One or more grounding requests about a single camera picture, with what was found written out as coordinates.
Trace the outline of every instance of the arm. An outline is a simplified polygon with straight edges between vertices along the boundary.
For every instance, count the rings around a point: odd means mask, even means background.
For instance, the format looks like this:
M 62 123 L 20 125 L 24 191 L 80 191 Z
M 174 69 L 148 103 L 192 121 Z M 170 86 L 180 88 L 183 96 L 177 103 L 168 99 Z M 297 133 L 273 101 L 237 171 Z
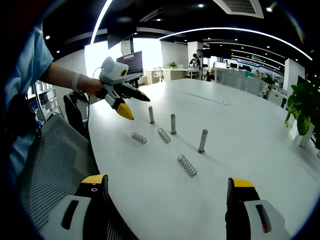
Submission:
M 40 80 L 47 84 L 71 89 L 75 75 L 76 72 L 70 71 L 53 62 L 41 76 Z M 103 88 L 103 84 L 98 79 L 82 75 L 78 81 L 77 88 L 78 90 L 96 95 L 96 92 Z

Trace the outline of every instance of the air vent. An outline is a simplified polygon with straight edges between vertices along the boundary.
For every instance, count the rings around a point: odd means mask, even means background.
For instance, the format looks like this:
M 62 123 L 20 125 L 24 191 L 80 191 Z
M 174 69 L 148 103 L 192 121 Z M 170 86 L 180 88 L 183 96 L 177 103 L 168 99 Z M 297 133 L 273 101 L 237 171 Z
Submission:
M 213 0 L 227 14 L 264 18 L 259 0 Z

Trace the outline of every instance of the white round table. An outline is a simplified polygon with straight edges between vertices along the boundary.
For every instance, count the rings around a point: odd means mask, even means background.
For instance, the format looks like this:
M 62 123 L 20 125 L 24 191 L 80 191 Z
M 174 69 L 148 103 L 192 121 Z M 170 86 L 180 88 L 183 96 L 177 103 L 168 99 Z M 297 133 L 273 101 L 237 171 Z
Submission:
M 187 78 L 141 90 L 151 102 L 125 100 L 134 120 L 121 117 L 104 100 L 90 107 L 89 117 L 99 171 L 108 175 L 112 201 L 140 240 L 225 239 L 229 177 L 254 184 L 260 198 L 285 218 L 288 232 L 297 233 L 319 197 L 320 164 L 311 142 L 302 149 L 299 137 L 290 137 L 284 109 L 239 89 Z M 170 135 L 171 114 L 177 135 Z M 208 135 L 205 153 L 199 154 L 203 129 Z M 146 144 L 134 140 L 132 132 L 146 137 Z M 196 176 L 182 168 L 180 154 L 195 166 Z

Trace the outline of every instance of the led strip light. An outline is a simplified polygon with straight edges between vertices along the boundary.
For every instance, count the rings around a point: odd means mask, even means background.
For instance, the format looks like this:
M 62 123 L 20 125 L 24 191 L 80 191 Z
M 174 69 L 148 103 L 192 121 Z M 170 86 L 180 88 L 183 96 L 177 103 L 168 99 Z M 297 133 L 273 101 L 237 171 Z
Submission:
M 261 58 L 268 59 L 268 60 L 270 60 L 270 61 L 273 61 L 273 62 L 275 62 L 275 63 L 277 63 L 277 64 L 280 64 L 280 65 L 282 65 L 282 66 L 285 67 L 284 64 L 282 64 L 282 63 L 280 63 L 280 62 L 278 62 L 278 61 L 276 61 L 276 60 L 273 60 L 273 59 L 271 59 L 271 58 L 268 58 L 268 57 L 265 57 L 265 56 L 261 56 L 261 55 L 255 54 L 255 53 L 251 53 L 251 52 L 247 52 L 247 51 L 239 51 L 239 50 L 234 50 L 234 49 L 231 49 L 231 51 L 235 51 L 235 52 L 240 52 L 240 53 L 245 53 L 245 54 L 251 54 L 251 55 L 259 56 L 259 57 L 261 57 Z
M 203 27 L 203 28 L 196 28 L 196 29 L 191 29 L 191 30 L 172 33 L 172 34 L 169 34 L 169 35 L 166 35 L 166 36 L 159 37 L 158 40 L 169 38 L 169 37 L 172 37 L 172 36 L 175 36 L 175 35 L 179 35 L 179 34 L 185 34 L 185 33 L 203 31 L 203 30 L 233 30 L 233 31 L 242 31 L 242 32 L 248 32 L 248 33 L 263 35 L 263 36 L 278 40 L 278 41 L 280 41 L 280 42 L 282 42 L 284 44 L 287 44 L 288 46 L 294 48 L 298 52 L 300 52 L 303 55 L 305 55 L 308 59 L 312 60 L 312 58 L 308 54 L 306 54 L 304 51 L 302 51 L 300 48 L 292 45 L 291 43 L 289 43 L 289 42 L 287 42 L 287 41 L 285 41 L 285 40 L 283 40 L 283 39 L 281 39 L 279 37 L 276 37 L 276 36 L 261 32 L 261 31 L 255 31 L 255 30 L 250 30 L 250 29 L 245 29 L 245 28 L 237 28 L 237 27 Z
M 97 35 L 97 32 L 98 32 L 98 29 L 100 27 L 100 24 L 102 22 L 102 19 L 104 18 L 108 8 L 110 7 L 110 4 L 112 3 L 113 0 L 106 0 L 105 1 L 105 4 L 99 14 L 99 17 L 95 23 L 95 26 L 94 26 L 94 29 L 93 29 L 93 33 L 92 33 L 92 37 L 91 37 L 91 41 L 90 41 L 90 44 L 94 44 L 94 41 L 95 41 L 95 38 L 96 38 L 96 35 Z
M 263 64 L 263 65 L 268 65 L 274 69 L 277 69 L 277 70 L 280 70 L 279 68 L 275 67 L 275 66 L 272 66 L 272 65 L 269 65 L 269 64 L 266 64 L 264 62 L 261 62 L 261 61 L 257 61 L 257 60 L 253 60 L 253 59 L 250 59 L 250 58 L 247 58 L 247 57 L 243 57 L 243 56 L 235 56 L 235 55 L 232 55 L 231 58 L 241 58 L 241 59 L 248 59 L 250 61 L 254 61 L 254 62 L 257 62 L 257 63 L 260 63 L 260 64 Z

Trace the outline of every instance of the hand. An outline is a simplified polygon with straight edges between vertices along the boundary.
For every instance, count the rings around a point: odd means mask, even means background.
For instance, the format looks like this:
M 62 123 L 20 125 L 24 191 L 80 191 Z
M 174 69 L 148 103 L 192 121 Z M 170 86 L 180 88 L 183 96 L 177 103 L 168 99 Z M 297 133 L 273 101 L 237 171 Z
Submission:
M 90 78 L 87 76 L 83 76 L 78 83 L 78 89 L 85 91 L 88 94 L 96 95 L 98 91 L 100 91 L 104 85 L 98 79 Z

